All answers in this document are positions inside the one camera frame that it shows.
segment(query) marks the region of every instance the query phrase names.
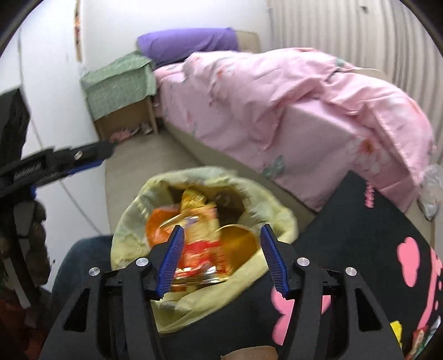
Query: floor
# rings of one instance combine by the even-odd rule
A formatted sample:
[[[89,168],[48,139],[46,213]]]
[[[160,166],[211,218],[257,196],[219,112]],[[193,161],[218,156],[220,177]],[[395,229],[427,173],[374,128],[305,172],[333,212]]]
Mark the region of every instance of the floor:
[[[106,163],[106,195],[111,230],[152,176],[184,168],[201,166],[183,146],[165,130],[159,135],[136,135],[118,145]],[[414,202],[406,213],[423,237],[434,245],[434,226]]]

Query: green cloth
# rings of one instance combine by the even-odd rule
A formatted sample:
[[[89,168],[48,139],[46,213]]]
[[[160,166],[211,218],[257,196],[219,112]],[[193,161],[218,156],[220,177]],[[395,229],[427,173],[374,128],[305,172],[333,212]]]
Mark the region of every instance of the green cloth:
[[[154,66],[150,58],[133,52],[83,76],[81,83],[94,120],[155,95]]]

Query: blue fabric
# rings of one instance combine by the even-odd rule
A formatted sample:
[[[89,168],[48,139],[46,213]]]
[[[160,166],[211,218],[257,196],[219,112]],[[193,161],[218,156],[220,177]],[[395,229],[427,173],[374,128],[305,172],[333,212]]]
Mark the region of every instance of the blue fabric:
[[[230,27],[150,32],[137,39],[137,46],[156,67],[182,62],[196,51],[238,51],[237,35]]]

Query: plastic bag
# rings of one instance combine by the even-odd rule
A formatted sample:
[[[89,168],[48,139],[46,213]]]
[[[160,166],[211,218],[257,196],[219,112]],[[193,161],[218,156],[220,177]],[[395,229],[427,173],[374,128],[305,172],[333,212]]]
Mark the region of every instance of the plastic bag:
[[[438,213],[440,203],[443,201],[443,168],[432,164],[426,168],[418,205],[426,219],[431,221]]]
[[[182,184],[185,184],[183,189],[204,187],[208,198],[214,198],[211,201],[217,204],[221,226],[238,223],[251,228],[257,235],[261,227],[269,223],[279,241],[292,243],[298,236],[292,211],[282,206],[269,190],[252,180],[218,167],[167,172],[148,180],[120,219],[111,249],[113,270],[124,268],[149,253],[150,246],[145,236],[146,221],[155,208],[179,201],[182,192],[175,194],[174,189]],[[239,208],[242,211],[236,214],[235,209]],[[180,330],[221,309],[267,271],[268,265],[260,249],[225,282],[196,291],[169,292],[162,300],[152,301],[159,333]]]

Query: mattress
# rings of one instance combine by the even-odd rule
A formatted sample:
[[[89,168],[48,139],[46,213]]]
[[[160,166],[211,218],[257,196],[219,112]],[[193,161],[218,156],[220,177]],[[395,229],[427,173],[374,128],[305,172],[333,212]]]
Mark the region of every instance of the mattress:
[[[155,71],[161,98],[158,110],[166,123],[278,184],[306,206],[319,211],[349,170],[366,178],[400,210],[417,196],[405,163],[374,139],[371,129],[316,98],[288,104],[275,138],[265,149],[251,140],[249,129],[226,104],[194,86],[183,64]],[[365,147],[377,161],[360,154]]]

